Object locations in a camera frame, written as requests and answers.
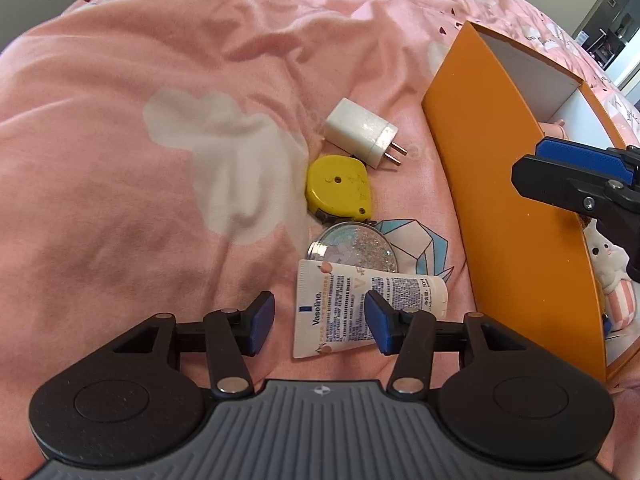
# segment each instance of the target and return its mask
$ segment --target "orange box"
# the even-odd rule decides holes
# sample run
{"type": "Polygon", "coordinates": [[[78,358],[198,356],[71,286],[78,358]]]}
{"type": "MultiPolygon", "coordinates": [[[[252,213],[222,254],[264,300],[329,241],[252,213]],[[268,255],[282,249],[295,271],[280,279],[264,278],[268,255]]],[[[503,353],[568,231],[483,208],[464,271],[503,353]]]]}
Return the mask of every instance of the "orange box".
{"type": "Polygon", "coordinates": [[[477,308],[604,381],[603,296],[578,215],[521,197],[511,167],[534,153],[538,123],[625,144],[589,86],[542,54],[467,22],[422,107],[449,181],[477,308]]]}

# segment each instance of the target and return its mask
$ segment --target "metal pin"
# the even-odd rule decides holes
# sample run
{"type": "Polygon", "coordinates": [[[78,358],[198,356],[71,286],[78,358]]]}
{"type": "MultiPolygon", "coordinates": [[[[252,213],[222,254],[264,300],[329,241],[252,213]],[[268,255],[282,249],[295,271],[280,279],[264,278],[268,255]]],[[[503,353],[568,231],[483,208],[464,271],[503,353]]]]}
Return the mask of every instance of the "metal pin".
{"type": "Polygon", "coordinates": [[[386,158],[388,158],[392,163],[394,163],[396,166],[400,166],[400,164],[402,164],[402,162],[400,162],[399,160],[397,160],[396,158],[392,157],[391,155],[389,155],[388,153],[385,153],[386,158]]]}
{"type": "Polygon", "coordinates": [[[407,153],[409,153],[406,149],[404,149],[402,146],[398,146],[395,142],[391,143],[391,147],[396,150],[396,152],[400,153],[400,155],[406,155],[407,153]]]}

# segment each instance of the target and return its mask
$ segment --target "charger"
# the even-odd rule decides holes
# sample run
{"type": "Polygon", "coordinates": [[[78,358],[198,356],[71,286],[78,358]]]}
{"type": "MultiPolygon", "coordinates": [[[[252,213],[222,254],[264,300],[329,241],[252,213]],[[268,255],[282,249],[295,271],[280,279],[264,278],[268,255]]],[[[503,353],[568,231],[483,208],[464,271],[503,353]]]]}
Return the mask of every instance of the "charger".
{"type": "Polygon", "coordinates": [[[401,162],[386,152],[392,148],[407,154],[394,142],[397,132],[397,126],[347,98],[340,100],[324,124],[326,140],[374,169],[383,156],[400,166],[401,162]]]}

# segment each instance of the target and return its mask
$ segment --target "bed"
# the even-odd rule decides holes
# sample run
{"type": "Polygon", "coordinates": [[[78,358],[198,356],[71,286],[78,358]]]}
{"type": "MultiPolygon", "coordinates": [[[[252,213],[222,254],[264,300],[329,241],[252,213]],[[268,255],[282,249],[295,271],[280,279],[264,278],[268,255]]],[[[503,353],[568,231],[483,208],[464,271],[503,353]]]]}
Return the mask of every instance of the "bed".
{"type": "MultiPolygon", "coordinates": [[[[342,97],[397,125],[408,150],[400,169],[369,172],[375,218],[417,219],[446,240],[449,319],[473,310],[420,107],[465,20],[577,73],[638,143],[635,108],[522,0],[79,0],[14,41],[0,57],[0,478],[42,462],[35,389],[156,312],[184,322],[271,290],[257,383],[386,380],[393,358],[375,348],[291,357],[298,260],[320,229],[305,172],[333,150],[321,129],[342,97]]],[[[204,384],[204,363],[184,361],[204,384]]],[[[625,416],[601,454],[625,480],[640,477],[638,366],[611,385],[625,416]]],[[[455,369],[438,355],[433,385],[455,369]]]]}

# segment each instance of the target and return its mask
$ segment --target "white stuffed animal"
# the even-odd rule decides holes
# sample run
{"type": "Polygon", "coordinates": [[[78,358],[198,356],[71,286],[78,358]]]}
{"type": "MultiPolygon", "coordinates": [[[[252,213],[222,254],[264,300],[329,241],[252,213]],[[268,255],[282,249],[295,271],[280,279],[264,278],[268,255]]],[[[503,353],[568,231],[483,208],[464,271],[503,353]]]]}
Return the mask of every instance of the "white stuffed animal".
{"type": "Polygon", "coordinates": [[[584,230],[584,236],[589,247],[593,271],[605,294],[613,292],[620,280],[631,281],[626,273],[629,257],[624,249],[612,244],[597,231],[595,220],[584,230]]]}

